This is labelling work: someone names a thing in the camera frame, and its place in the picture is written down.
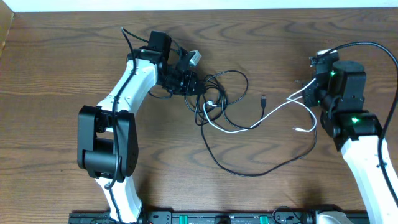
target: wooden table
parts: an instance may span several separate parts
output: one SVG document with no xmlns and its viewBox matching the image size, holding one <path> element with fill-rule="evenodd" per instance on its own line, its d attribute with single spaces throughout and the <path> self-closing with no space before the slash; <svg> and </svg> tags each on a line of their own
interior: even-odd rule
<svg viewBox="0 0 398 224">
<path fill-rule="evenodd" d="M 258 119 L 262 94 L 270 111 L 300 88 L 295 80 L 310 79 L 308 57 L 318 50 L 371 40 L 398 55 L 398 9 L 19 13 L 0 61 L 2 223 L 66 223 L 70 212 L 108 209 L 98 184 L 77 166 L 76 125 L 79 109 L 96 105 L 123 74 L 128 47 L 121 26 L 144 38 L 152 30 L 166 31 L 186 49 L 199 50 L 202 74 L 245 72 L 248 94 L 228 110 L 242 125 Z M 371 47 L 340 55 L 366 67 L 365 108 L 384 123 L 396 88 L 393 64 Z M 231 98 L 244 90 L 238 75 L 220 80 Z M 320 109 L 313 110 L 319 116 Z M 319 125 L 318 144 L 305 159 L 244 178 L 211 160 L 181 96 L 148 96 L 136 115 L 140 151 L 134 178 L 146 205 L 264 211 L 332 203 L 364 210 L 353 175 Z M 395 165 L 397 124 L 395 116 L 387 134 Z M 313 134 L 295 132 L 294 126 L 309 128 L 310 118 L 290 105 L 257 130 L 224 134 L 206 126 L 205 133 L 224 165 L 260 172 L 310 147 Z"/>
</svg>

